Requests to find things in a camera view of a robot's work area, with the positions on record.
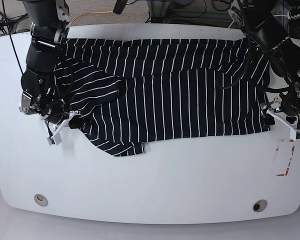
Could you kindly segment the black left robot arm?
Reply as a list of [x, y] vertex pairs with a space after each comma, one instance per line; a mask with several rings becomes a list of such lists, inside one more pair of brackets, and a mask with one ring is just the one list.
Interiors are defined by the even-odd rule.
[[288, 126], [296, 124], [300, 131], [300, 47], [288, 37], [288, 32], [272, 15], [276, 0], [232, 0], [230, 17], [246, 35], [249, 43], [255, 42], [269, 59], [273, 72], [284, 78], [286, 88], [270, 88], [250, 80], [249, 83], [264, 92], [278, 93], [275, 99], [280, 106], [272, 108], [266, 103], [263, 116], [284, 113]]

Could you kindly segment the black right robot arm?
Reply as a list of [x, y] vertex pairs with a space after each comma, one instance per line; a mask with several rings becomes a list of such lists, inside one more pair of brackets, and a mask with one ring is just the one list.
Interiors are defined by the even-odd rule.
[[63, 50], [71, 26], [69, 6], [64, 0], [22, 3], [32, 24], [26, 69], [21, 77], [19, 110], [26, 115], [38, 114], [48, 124], [59, 124], [70, 117], [70, 92], [61, 91], [54, 73], [57, 62], [65, 55]]

